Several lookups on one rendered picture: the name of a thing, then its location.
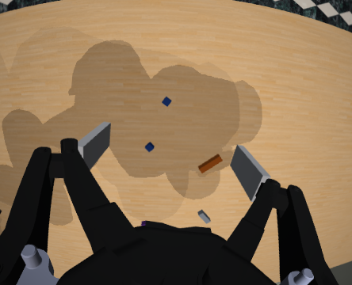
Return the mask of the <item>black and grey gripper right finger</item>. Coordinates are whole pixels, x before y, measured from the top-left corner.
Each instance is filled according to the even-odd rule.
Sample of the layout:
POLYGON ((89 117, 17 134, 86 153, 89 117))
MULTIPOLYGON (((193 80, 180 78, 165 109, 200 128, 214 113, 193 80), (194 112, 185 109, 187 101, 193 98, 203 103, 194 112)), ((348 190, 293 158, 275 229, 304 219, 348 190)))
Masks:
POLYGON ((328 267, 302 190, 282 188, 250 152, 237 145, 230 164, 253 202, 207 267, 202 285, 240 285, 277 209, 279 285, 339 285, 328 267))

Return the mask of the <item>small blue block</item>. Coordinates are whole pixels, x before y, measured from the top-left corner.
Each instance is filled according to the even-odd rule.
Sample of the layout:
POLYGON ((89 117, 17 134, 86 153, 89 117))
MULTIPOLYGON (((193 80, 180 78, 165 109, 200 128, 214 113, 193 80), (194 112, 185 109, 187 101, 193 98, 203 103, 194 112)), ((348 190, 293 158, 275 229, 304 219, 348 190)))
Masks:
POLYGON ((148 152, 150 152, 150 151, 152 151, 153 149, 154 149, 154 145, 151 143, 151 142, 149 142, 146 146, 145 146, 145 149, 148 151, 148 152))
POLYGON ((169 99, 168 97, 165 97, 162 103, 168 107, 168 105, 171 103, 171 99, 169 99))

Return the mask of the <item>orange-brown rectangular bar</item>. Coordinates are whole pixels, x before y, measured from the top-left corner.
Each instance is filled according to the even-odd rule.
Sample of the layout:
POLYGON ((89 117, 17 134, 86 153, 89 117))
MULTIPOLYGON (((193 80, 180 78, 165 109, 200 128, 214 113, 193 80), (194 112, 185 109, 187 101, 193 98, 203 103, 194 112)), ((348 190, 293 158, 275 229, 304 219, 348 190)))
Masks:
POLYGON ((201 171, 201 173, 204 173, 205 171, 211 169, 213 166, 217 165, 218 163, 220 163, 222 161, 223 160, 221 159, 220 155, 217 154, 216 156, 210 158, 208 161, 199 165, 198 169, 201 171))

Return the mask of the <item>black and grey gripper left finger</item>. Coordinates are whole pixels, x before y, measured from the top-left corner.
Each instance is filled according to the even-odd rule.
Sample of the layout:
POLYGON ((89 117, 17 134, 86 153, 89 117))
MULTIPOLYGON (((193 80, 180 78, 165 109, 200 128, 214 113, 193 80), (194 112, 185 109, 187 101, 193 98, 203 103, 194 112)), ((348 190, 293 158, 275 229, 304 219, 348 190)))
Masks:
POLYGON ((163 258, 109 202, 90 171, 109 147, 110 128, 103 122, 79 141, 62 139, 59 154, 45 146, 33 151, 0 235, 0 285, 59 281, 47 254, 55 178, 63 178, 93 253, 105 246, 128 285, 163 285, 163 258))

